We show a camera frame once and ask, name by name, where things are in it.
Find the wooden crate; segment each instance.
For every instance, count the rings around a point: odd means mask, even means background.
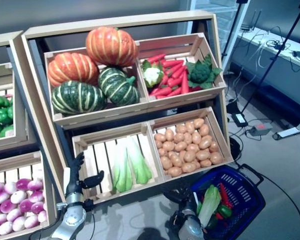
[[[115,149],[117,142],[124,141],[126,136],[132,136],[135,142],[139,144],[146,163],[151,169],[152,179],[147,184],[136,184],[134,173],[131,170],[132,189],[120,193],[112,191],[115,157],[113,149]],[[101,170],[104,171],[101,184],[95,188],[84,190],[84,198],[90,198],[94,204],[97,204],[162,183],[163,171],[156,157],[156,148],[152,138],[147,122],[74,136],[72,138],[74,154],[78,155],[84,152],[85,156],[84,164],[80,170],[80,179],[96,175]]]
[[[35,143],[33,130],[28,120],[20,93],[16,87],[11,63],[0,64],[0,96],[11,95],[13,100],[13,131],[0,138],[0,151]]]
[[[143,60],[158,54],[166,54],[166,60],[184,60],[184,63],[195,63],[197,60],[202,61],[207,54],[210,54],[212,66],[219,67],[203,33],[160,37],[140,40],[138,42],[138,74],[140,79],[144,79],[141,69]],[[213,99],[225,88],[226,84],[221,73],[215,78],[213,87],[210,89],[204,89],[163,99],[156,99],[154,96],[149,96],[148,91],[146,91],[146,97],[149,101],[148,112],[171,109],[174,107]]]
[[[228,164],[228,163],[231,163],[234,161],[232,158],[231,152],[227,146],[227,143],[225,141],[225,138],[224,138],[224,136],[221,132],[221,129],[218,125],[216,116],[211,107],[198,109],[198,110],[194,110],[194,111],[189,111],[189,112],[185,112],[185,113],[180,113],[180,114],[176,114],[176,115],[172,115],[172,116],[157,118],[153,121],[150,121],[150,126],[151,126],[151,130],[152,130],[152,134],[153,134],[153,136],[152,136],[153,144],[154,144],[154,135],[156,133],[164,134],[166,132],[167,128],[169,128],[175,132],[175,128],[176,128],[177,124],[184,124],[187,121],[193,121],[194,119],[197,119],[197,118],[203,118],[204,123],[208,125],[209,135],[212,136],[213,141],[217,142],[217,144],[219,146],[219,153],[221,153],[221,155],[223,156],[224,161],[217,165],[211,165],[209,167],[199,168],[191,173],[183,173],[178,177],[171,177],[170,175],[164,175],[164,181],[174,180],[177,178],[181,178],[184,176],[188,176],[191,174],[209,170],[211,168],[215,168],[220,165]],[[156,154],[156,157],[158,159],[160,159],[159,153],[157,150],[155,151],[155,154]]]
[[[47,221],[40,225],[24,229],[17,232],[12,232],[7,235],[0,236],[0,240],[14,239],[16,237],[30,234],[36,230],[51,225],[56,219],[55,199],[53,186],[50,181],[47,169],[43,163],[43,157],[40,151],[27,153],[24,155],[13,156],[0,160],[0,182],[16,182],[18,179],[27,178],[33,179],[33,171],[43,170],[43,191],[45,193],[45,204],[47,206]]]
[[[88,55],[85,47],[45,52],[44,59],[45,59],[45,70],[46,70],[47,80],[48,80],[49,63],[54,60],[54,56],[56,54],[65,53],[65,52]],[[98,68],[100,71],[105,67],[106,67],[105,65],[98,64]],[[135,87],[137,87],[138,92],[140,94],[139,103],[116,107],[113,103],[108,101],[107,108],[104,110],[77,114],[73,116],[63,116],[61,113],[56,113],[54,111],[52,102],[50,101],[53,121],[61,125],[64,129],[73,129],[73,128],[87,126],[90,124],[108,122],[112,120],[123,119],[130,116],[146,113],[147,112],[146,108],[148,107],[148,101],[146,98],[146,88],[144,88],[144,85],[142,84],[142,80],[138,78],[137,65],[135,64],[131,67],[125,67],[124,70],[128,73],[129,76],[136,77]],[[48,80],[48,90],[49,90],[49,97],[51,99],[53,86],[50,85],[49,80]]]

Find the potato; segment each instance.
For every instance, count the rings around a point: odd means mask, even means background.
[[[159,152],[159,156],[160,157],[167,156],[167,151],[165,149],[163,149],[163,148],[159,148],[158,152]]]
[[[185,151],[185,150],[179,152],[179,158],[181,159],[182,163],[185,162],[184,156],[185,156],[185,153],[186,153],[186,152],[187,152],[187,151]]]
[[[195,132],[195,126],[192,122],[187,121],[185,123],[186,131],[190,134],[193,134]]]
[[[185,135],[183,133],[178,132],[174,135],[173,141],[177,144],[182,142],[185,139]]]
[[[171,175],[172,177],[178,177],[182,174],[182,169],[181,167],[173,166],[169,168],[168,174]]]
[[[202,168],[210,167],[211,165],[212,165],[212,163],[211,163],[211,161],[210,161],[209,159],[200,161],[200,166],[201,166]]]
[[[209,134],[208,125],[207,124],[202,124],[202,126],[199,128],[199,133],[202,137],[208,135]]]
[[[216,143],[215,141],[212,141],[212,142],[211,142],[211,145],[210,145],[210,147],[209,147],[209,151],[210,151],[211,153],[213,153],[213,152],[217,152],[218,149],[219,149],[218,143]]]
[[[205,139],[201,140],[201,142],[199,143],[199,148],[206,149],[206,148],[210,147],[210,145],[211,145],[211,140],[209,138],[205,138]]]
[[[199,129],[202,127],[202,125],[205,123],[205,120],[202,118],[197,118],[193,121],[193,125],[195,129]]]
[[[184,173],[191,173],[194,170],[196,170],[196,164],[192,163],[192,162],[186,162],[182,165],[182,171]]]
[[[171,159],[171,162],[172,162],[173,166],[175,166],[175,167],[182,167],[182,164],[183,164],[180,157],[178,157],[178,156]]]
[[[175,136],[175,134],[174,134],[174,132],[170,128],[168,128],[165,131],[165,139],[167,141],[170,141],[170,142],[173,141],[174,140],[174,136]]]
[[[209,151],[205,151],[205,150],[200,150],[196,153],[195,157],[199,160],[199,161],[203,161],[206,160],[210,157],[210,152]]]
[[[186,132],[183,136],[186,144],[192,144],[192,135],[190,133]]]
[[[174,150],[176,152],[181,152],[182,150],[185,150],[187,148],[187,144],[184,141],[179,142],[177,145],[175,145]]]
[[[187,132],[187,128],[186,128],[186,126],[183,125],[183,124],[178,124],[178,125],[176,126],[175,131],[176,131],[177,133],[184,134],[184,133]]]
[[[161,162],[164,170],[168,170],[168,169],[172,168],[172,162],[170,161],[170,159],[168,157],[166,157],[166,156],[160,157],[160,162]]]
[[[212,164],[220,164],[223,161],[223,157],[221,156],[221,154],[219,152],[212,152],[210,154],[210,161],[212,162]]]
[[[195,158],[196,158],[196,152],[193,150],[186,151],[183,156],[183,160],[187,163],[192,162],[193,160],[195,160]]]
[[[165,142],[166,141],[166,136],[163,135],[162,133],[157,133],[154,135],[154,139],[158,140],[160,142]]]
[[[201,135],[197,131],[192,134],[192,142],[197,145],[201,142]]]
[[[162,144],[162,148],[169,152],[175,149],[175,144],[172,141],[165,141]]]
[[[186,147],[186,150],[187,151],[192,150],[192,151],[198,152],[200,149],[197,144],[191,143]]]
[[[162,141],[159,141],[159,140],[154,140],[154,141],[155,141],[155,145],[156,145],[157,149],[162,148]]]

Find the pumpkin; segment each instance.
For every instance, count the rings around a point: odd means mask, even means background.
[[[89,32],[85,41],[88,55],[104,65],[128,67],[134,64],[138,48],[123,30],[101,26]]]
[[[52,90],[52,105],[58,113],[75,115],[105,109],[107,99],[98,87],[67,81]]]
[[[135,79],[134,76],[127,78],[127,75],[116,67],[106,67],[99,75],[98,84],[112,103],[125,106],[139,102],[139,92],[133,86]]]
[[[99,68],[87,55],[64,52],[56,55],[49,63],[47,75],[53,87],[66,81],[97,85]]]

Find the green chili pepper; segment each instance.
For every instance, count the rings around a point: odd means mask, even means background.
[[[225,205],[223,205],[223,204],[220,204],[220,205],[219,205],[217,211],[218,211],[218,213],[220,213],[221,216],[224,217],[225,219],[231,217],[231,215],[232,215],[232,210],[231,210],[231,208],[229,208],[229,207],[227,207],[227,206],[225,206]]]

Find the orange pumpkin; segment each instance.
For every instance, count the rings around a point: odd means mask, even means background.
[[[48,65],[48,79],[53,87],[66,81],[97,85],[99,73],[91,58],[80,53],[60,53]]]
[[[128,67],[134,64],[138,48],[133,38],[123,30],[101,26],[89,32],[85,41],[88,55],[105,65]]]

